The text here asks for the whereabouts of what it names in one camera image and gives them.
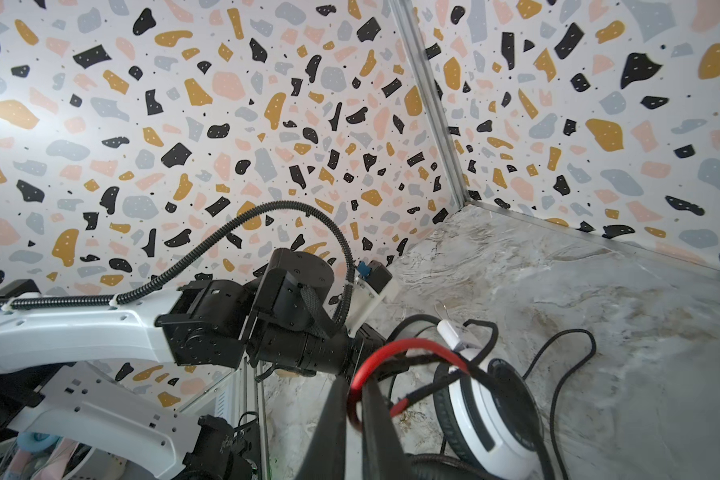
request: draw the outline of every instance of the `wallpaper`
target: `wallpaper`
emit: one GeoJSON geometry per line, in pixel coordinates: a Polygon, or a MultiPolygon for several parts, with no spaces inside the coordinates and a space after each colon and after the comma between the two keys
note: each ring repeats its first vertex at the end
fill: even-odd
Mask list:
{"type": "Polygon", "coordinates": [[[469,196],[720,270],[720,0],[413,0],[469,196]]]}
{"type": "MultiPolygon", "coordinates": [[[[0,0],[0,284],[129,290],[275,199],[390,264],[454,210],[429,129],[384,0],[0,0]]],[[[283,246],[346,272],[277,211],[174,284],[246,282],[283,246]]]]}

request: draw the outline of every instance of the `marble surface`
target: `marble surface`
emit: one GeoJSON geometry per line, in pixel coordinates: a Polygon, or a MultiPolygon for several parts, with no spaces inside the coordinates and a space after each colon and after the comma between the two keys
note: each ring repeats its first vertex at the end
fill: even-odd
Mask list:
{"type": "MultiPolygon", "coordinates": [[[[519,370],[556,332],[590,329],[598,353],[568,381],[557,409],[570,476],[720,478],[720,278],[576,234],[468,206],[396,259],[402,292],[370,323],[386,335],[441,301],[454,320],[496,322],[497,348],[519,370]]],[[[529,378],[545,423],[558,379],[588,348],[583,336],[560,339],[529,378]]],[[[432,373],[418,367],[401,376],[394,395],[432,373]]],[[[297,473],[330,381],[266,381],[274,478],[297,473]]],[[[439,450],[431,400],[395,425],[406,452],[439,450]]],[[[347,450],[346,478],[360,478],[360,437],[351,429],[347,450]]]]}

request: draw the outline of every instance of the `white zip tie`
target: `white zip tie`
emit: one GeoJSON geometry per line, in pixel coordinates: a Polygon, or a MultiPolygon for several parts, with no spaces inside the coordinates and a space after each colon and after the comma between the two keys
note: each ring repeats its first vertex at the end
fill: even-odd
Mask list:
{"type": "Polygon", "coordinates": [[[8,302],[4,303],[0,307],[0,310],[2,310],[3,312],[13,312],[14,308],[11,306],[11,303],[13,303],[14,300],[16,300],[17,298],[18,298],[17,296],[12,296],[11,298],[9,298],[8,302]]]}

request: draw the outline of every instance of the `red cable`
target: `red cable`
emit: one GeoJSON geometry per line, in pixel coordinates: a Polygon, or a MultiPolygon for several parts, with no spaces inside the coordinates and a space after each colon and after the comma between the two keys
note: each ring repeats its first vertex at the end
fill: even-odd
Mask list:
{"type": "MultiPolygon", "coordinates": [[[[410,349],[423,349],[440,356],[443,360],[448,361],[451,365],[458,367],[460,370],[468,373],[467,364],[458,355],[448,350],[444,346],[432,342],[431,340],[412,338],[396,340],[394,342],[387,343],[382,348],[376,350],[370,357],[368,357],[364,363],[358,368],[355,373],[355,377],[352,379],[352,384],[349,386],[349,395],[347,397],[347,412],[349,415],[350,423],[356,428],[360,429],[362,424],[357,417],[357,403],[360,401],[362,396],[362,386],[373,374],[384,360],[387,360],[398,353],[405,352],[410,349]]],[[[396,416],[408,406],[408,400],[404,398],[398,402],[390,411],[391,416],[396,416]]]]}

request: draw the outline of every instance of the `terrazzo patterned wall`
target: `terrazzo patterned wall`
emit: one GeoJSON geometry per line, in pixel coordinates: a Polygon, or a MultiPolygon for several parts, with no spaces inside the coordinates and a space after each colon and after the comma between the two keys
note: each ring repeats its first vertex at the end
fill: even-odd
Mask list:
{"type": "MultiPolygon", "coordinates": [[[[428,129],[385,0],[0,0],[0,284],[125,291],[275,199],[389,264],[454,210],[428,129]]],[[[281,246],[346,272],[278,211],[175,283],[248,281],[281,246]]]]}
{"type": "Polygon", "coordinates": [[[413,0],[474,200],[720,270],[720,0],[413,0]]]}

